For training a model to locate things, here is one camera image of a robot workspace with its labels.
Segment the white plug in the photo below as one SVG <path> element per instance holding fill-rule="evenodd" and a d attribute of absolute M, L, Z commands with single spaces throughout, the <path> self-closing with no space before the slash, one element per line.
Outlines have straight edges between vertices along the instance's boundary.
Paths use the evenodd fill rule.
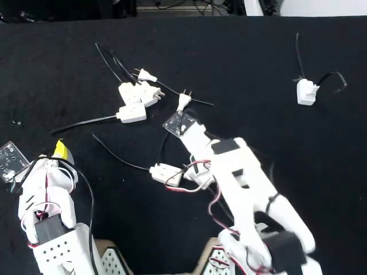
<path fill-rule="evenodd" d="M 122 123 L 131 123 L 147 119 L 145 107 L 143 103 L 135 103 L 121 107 L 116 117 Z"/>
<path fill-rule="evenodd" d="M 191 92 L 187 95 L 186 94 L 186 90 L 184 90 L 183 93 L 179 94 L 179 99 L 178 99 L 178 107 L 177 107 L 177 111 L 183 111 L 184 108 L 190 103 L 191 101 Z"/>
<path fill-rule="evenodd" d="M 316 92 L 320 87 L 305 78 L 297 83 L 297 102 L 300 105 L 313 105 L 316 101 Z"/>
<path fill-rule="evenodd" d="M 162 99 L 161 96 L 165 95 L 160 88 L 151 86 L 146 81 L 142 81 L 141 85 L 135 84 L 135 87 L 139 90 L 140 99 L 146 108 L 157 103 Z"/>
<path fill-rule="evenodd" d="M 182 178 L 182 173 L 180 168 L 160 163 L 155 164 L 155 166 L 150 167 L 149 172 L 151 177 L 157 182 L 166 183 L 167 185 L 178 187 L 179 182 Z"/>
<path fill-rule="evenodd" d="M 157 78 L 155 76 L 152 76 L 149 72 L 147 72 L 144 69 L 135 69 L 137 72 L 139 72 L 138 75 L 138 80 L 140 81 L 152 81 L 152 82 L 157 82 Z"/>
<path fill-rule="evenodd" d="M 131 105 L 141 102 L 139 92 L 130 82 L 121 83 L 121 85 L 119 86 L 119 92 L 122 100 L 125 102 L 125 105 Z"/>

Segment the electrical plug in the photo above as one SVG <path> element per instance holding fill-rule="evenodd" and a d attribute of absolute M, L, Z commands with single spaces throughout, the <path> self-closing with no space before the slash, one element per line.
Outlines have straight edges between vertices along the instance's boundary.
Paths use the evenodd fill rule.
<path fill-rule="evenodd" d="M 316 92 L 320 87 L 305 78 L 297 83 L 297 102 L 300 105 L 313 105 L 316 101 Z"/>
<path fill-rule="evenodd" d="M 178 111 L 182 112 L 184 108 L 190 103 L 191 94 L 192 94 L 191 92 L 189 92 L 189 94 L 186 94 L 186 90 L 184 90 L 183 93 L 179 94 L 177 112 Z"/>
<path fill-rule="evenodd" d="M 157 78 L 153 75 L 151 75 L 149 72 L 147 72 L 144 69 L 134 69 L 135 71 L 139 72 L 138 74 L 138 80 L 140 81 L 152 81 L 152 82 L 157 82 Z"/>
<path fill-rule="evenodd" d="M 180 168 L 164 164 L 156 163 L 155 166 L 150 167 L 149 173 L 151 177 L 157 182 L 167 183 L 169 186 L 178 187 L 182 178 Z"/>
<path fill-rule="evenodd" d="M 143 103 L 135 103 L 121 107 L 116 117 L 120 119 L 122 123 L 131 123 L 146 120 L 147 114 Z"/>
<path fill-rule="evenodd" d="M 146 81 L 142 81 L 141 85 L 135 84 L 135 87 L 139 90 L 140 99 L 146 108 L 157 103 L 158 100 L 162 99 L 161 96 L 165 95 L 160 88 L 151 86 Z"/>

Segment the white wire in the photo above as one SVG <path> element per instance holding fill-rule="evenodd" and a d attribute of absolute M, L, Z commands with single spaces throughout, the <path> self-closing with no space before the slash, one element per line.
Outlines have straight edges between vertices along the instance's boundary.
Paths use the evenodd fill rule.
<path fill-rule="evenodd" d="M 70 191 L 68 191 L 69 194 L 70 194 L 75 189 L 75 182 L 74 182 L 74 178 L 72 177 L 71 173 L 67 169 L 62 168 L 62 167 L 49 167 L 48 169 L 51 169 L 51 168 L 52 169 L 58 169 L 60 171 L 65 171 L 67 173 L 67 176 L 68 176 L 68 178 L 70 179 L 70 182 L 71 182 L 71 189 L 70 189 Z"/>
<path fill-rule="evenodd" d="M 24 232 L 26 232 L 26 229 L 24 228 L 24 221 L 25 221 L 25 218 L 27 217 L 27 215 L 29 213 L 32 213 L 34 211 L 35 208 L 39 207 L 39 206 L 42 206 L 42 205 L 54 205 L 54 206 L 57 206 L 59 211 L 61 212 L 61 207 L 60 205 L 58 205 L 57 203 L 54 203 L 54 202 L 41 202 L 37 205 L 33 205 L 32 207 L 30 207 L 23 215 L 22 219 L 21 219 L 21 228 Z"/>
<path fill-rule="evenodd" d="M 197 187 L 196 189 L 186 189 L 186 188 L 180 188 L 180 187 L 170 187 L 170 186 L 166 186 L 167 189 L 171 190 L 171 191 L 178 191 L 178 192 L 186 192 L 186 193 L 195 193 L 197 191 L 199 191 L 200 189 L 202 189 L 203 186 L 206 185 L 208 181 L 204 182 L 202 185 L 199 185 L 199 187 Z"/>

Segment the black wire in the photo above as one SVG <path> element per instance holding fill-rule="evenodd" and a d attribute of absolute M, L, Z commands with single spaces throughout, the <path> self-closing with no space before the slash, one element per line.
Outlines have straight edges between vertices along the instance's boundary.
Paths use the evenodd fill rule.
<path fill-rule="evenodd" d="M 160 82 L 159 80 L 157 80 L 156 81 L 160 86 L 162 86 L 162 87 L 164 87 L 164 88 L 166 88 L 167 90 L 169 90 L 169 91 L 171 91 L 171 92 L 173 92 L 173 93 L 175 93 L 176 95 L 178 95 L 179 96 L 179 93 L 178 92 L 176 92 L 174 89 L 171 89 L 170 87 L 168 87 L 166 84 L 164 84 L 163 82 Z"/>
<path fill-rule="evenodd" d="M 204 132 L 204 134 L 206 134 L 209 138 L 211 138 L 211 139 L 218 139 L 218 140 L 223 140 L 223 138 L 221 138 L 221 137 L 219 137 L 219 136 L 217 136 L 217 135 L 215 135 L 215 134 L 213 134 L 213 133 L 210 133 L 210 132 L 208 132 L 208 131 L 205 131 Z"/>
<path fill-rule="evenodd" d="M 206 8 L 204 9 L 204 11 L 202 11 L 202 10 L 200 10 L 200 9 L 199 9 L 199 7 L 197 6 L 196 1 L 197 1 L 197 0 L 193 0 L 193 4 L 194 4 L 195 8 L 197 9 L 197 11 L 198 11 L 202 16 L 205 16 L 205 10 L 206 10 L 206 8 L 209 6 L 209 4 L 206 6 Z"/>
<path fill-rule="evenodd" d="M 157 165 L 159 165 L 161 163 L 161 157 L 162 157 L 162 154 L 163 154 L 163 150 L 164 150 L 164 147 L 165 147 L 165 144 L 167 142 L 167 138 L 169 136 L 170 132 L 166 132 L 163 140 L 162 140 L 162 143 L 161 143 L 161 146 L 159 148 L 159 152 L 158 152 L 158 157 L 157 157 Z"/>
<path fill-rule="evenodd" d="M 102 51 L 101 51 L 101 48 L 100 48 L 100 45 L 99 43 L 95 42 L 95 45 L 97 47 L 97 50 L 99 52 L 99 54 L 101 55 L 104 63 L 106 63 L 107 67 L 110 69 L 111 73 L 114 74 L 114 76 L 120 81 L 120 83 L 122 83 L 122 80 L 121 78 L 118 76 L 118 74 L 111 68 L 110 64 L 108 63 L 108 61 L 106 60 L 105 56 L 103 55 Z"/>
<path fill-rule="evenodd" d="M 117 66 L 120 67 L 120 69 L 125 73 L 126 77 L 128 77 L 130 79 L 130 81 L 135 82 L 137 84 L 140 84 L 140 81 L 135 78 L 126 68 L 125 64 L 121 61 L 121 59 L 114 53 L 114 52 L 110 52 L 111 55 L 113 55 L 113 59 L 114 62 Z"/>
<path fill-rule="evenodd" d="M 221 13 L 221 11 L 220 11 L 220 7 L 217 7 L 215 5 L 213 5 L 212 7 L 216 9 L 216 11 L 219 13 L 219 15 L 221 15 L 221 16 L 223 15 L 223 13 Z"/>
<path fill-rule="evenodd" d="M 268 215 L 271 204 L 275 201 L 275 199 L 280 195 L 280 193 L 276 193 L 274 196 L 269 197 L 269 202 L 266 205 L 265 213 Z"/>
<path fill-rule="evenodd" d="M 152 0 L 155 4 L 155 6 L 157 7 L 158 10 L 167 10 L 167 9 L 170 9 L 172 7 L 177 7 L 177 6 L 181 6 L 182 4 L 184 4 L 187 0 L 183 0 L 181 2 L 178 2 L 174 5 L 171 5 L 171 6 L 167 6 L 167 7 L 159 7 L 160 6 L 160 3 L 159 2 L 156 2 L 155 0 Z"/>
<path fill-rule="evenodd" d="M 72 164 L 71 162 L 62 159 L 62 158 L 55 158 L 55 157 L 48 157 L 48 156 L 39 156 L 36 160 L 33 161 L 33 163 L 31 164 L 31 166 L 29 166 L 29 169 L 27 170 L 27 173 L 24 175 L 24 177 L 22 178 L 22 180 L 20 181 L 20 187 L 23 185 L 24 181 L 27 179 L 27 177 L 29 176 L 30 172 L 32 171 L 32 169 L 34 168 L 34 166 L 36 165 L 36 162 L 39 161 L 40 159 L 50 159 L 50 160 L 58 160 L 59 162 L 63 162 L 66 163 L 67 165 L 71 166 L 75 171 L 77 171 L 79 173 L 79 175 L 81 175 L 81 177 L 84 179 L 85 184 L 87 185 L 89 192 L 91 193 L 91 199 L 92 199 L 92 203 L 91 203 L 91 217 L 89 220 L 89 255 L 91 257 L 91 262 L 92 262 L 92 267 L 93 267 L 93 271 L 95 273 L 95 275 L 98 275 L 98 270 L 95 264 L 95 260 L 94 260 L 94 254 L 93 254 L 93 245 L 92 245 L 92 225 L 93 225 L 93 213 L 94 213 L 94 195 L 93 195 L 93 190 L 91 187 L 91 184 L 89 182 L 89 180 L 87 179 L 87 177 L 81 172 L 81 170 L 79 170 L 79 168 L 77 168 L 74 164 Z"/>
<path fill-rule="evenodd" d="M 212 195 L 215 197 L 216 196 L 216 193 L 215 191 L 210 187 L 208 186 L 207 188 L 209 190 L 210 193 L 212 193 Z M 233 216 L 228 212 L 228 210 L 225 208 L 225 206 L 223 205 L 222 201 L 218 201 L 217 202 L 218 205 L 223 209 L 223 212 L 224 214 L 232 221 L 232 222 L 235 222 L 235 220 L 233 219 Z"/>
<path fill-rule="evenodd" d="M 176 92 L 174 89 L 168 87 L 166 84 L 164 84 L 163 82 L 157 80 L 156 83 L 158 83 L 160 86 L 166 88 L 167 90 L 169 90 L 170 92 L 173 92 L 174 94 L 178 95 L 179 96 L 179 93 Z M 191 99 L 192 101 L 195 101 L 195 102 L 199 102 L 199 103 L 203 103 L 203 104 L 206 104 L 206 105 L 210 105 L 210 106 L 214 106 L 213 103 L 210 103 L 210 102 L 206 102 L 206 101 L 201 101 L 201 100 L 197 100 L 197 99 Z"/>
<path fill-rule="evenodd" d="M 324 75 L 323 77 L 321 77 L 321 79 L 317 82 L 316 85 L 317 86 L 320 86 L 326 79 L 328 79 L 330 76 L 332 76 L 334 74 L 337 74 L 340 77 L 341 81 L 343 82 L 343 87 L 340 88 L 340 89 L 337 89 L 336 92 L 340 92 L 340 91 L 344 90 L 347 87 L 348 84 L 345 81 L 343 75 L 340 72 L 336 71 L 336 70 L 333 70 L 330 73 L 327 73 L 326 75 Z"/>
<path fill-rule="evenodd" d="M 304 76 L 302 60 L 300 59 L 299 45 L 298 45 L 299 42 L 298 42 L 298 40 L 299 40 L 299 33 L 296 34 L 296 41 L 295 41 L 296 55 L 297 55 L 299 69 L 300 69 L 300 74 L 301 74 L 302 78 L 306 78 L 306 76 Z"/>
<path fill-rule="evenodd" d="M 56 133 L 66 131 L 66 130 L 69 130 L 71 128 L 77 127 L 77 126 L 86 125 L 86 124 L 94 123 L 94 122 L 100 122 L 100 121 L 104 121 L 104 120 L 108 120 L 108 119 L 113 119 L 113 118 L 116 118 L 116 115 L 100 117 L 98 119 L 84 120 L 84 121 L 81 121 L 81 122 L 77 122 L 77 123 L 74 123 L 74 124 L 63 126 L 61 128 L 55 129 L 55 130 L 51 130 L 50 133 L 51 134 L 56 134 Z"/>
<path fill-rule="evenodd" d="M 107 145 L 102 141 L 100 140 L 99 137 L 97 137 L 94 133 L 92 134 L 92 136 L 103 146 L 103 148 L 109 152 L 112 156 L 114 156 L 117 160 L 119 160 L 120 162 L 126 164 L 126 165 L 129 165 L 133 168 L 137 168 L 137 169 L 141 169 L 141 170 L 145 170 L 145 171 L 149 171 L 149 168 L 145 168 L 145 167 L 141 167 L 141 166 L 138 166 L 138 165 L 135 165 L 135 164 L 132 164 L 130 162 L 127 162 L 126 160 L 123 160 L 122 158 L 118 157 L 115 153 L 113 153 L 108 147 Z"/>

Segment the perforated plastic panel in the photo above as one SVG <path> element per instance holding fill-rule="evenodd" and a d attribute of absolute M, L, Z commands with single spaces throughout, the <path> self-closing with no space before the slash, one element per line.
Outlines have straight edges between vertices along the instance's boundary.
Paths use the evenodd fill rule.
<path fill-rule="evenodd" d="M 102 257 L 102 265 L 106 275 L 126 275 L 123 264 L 113 248 L 108 248 Z"/>
<path fill-rule="evenodd" d="M 211 258 L 215 258 L 222 262 L 225 262 L 229 266 L 210 260 Z M 201 275 L 235 275 L 235 265 L 227 257 L 223 250 L 213 249 Z"/>

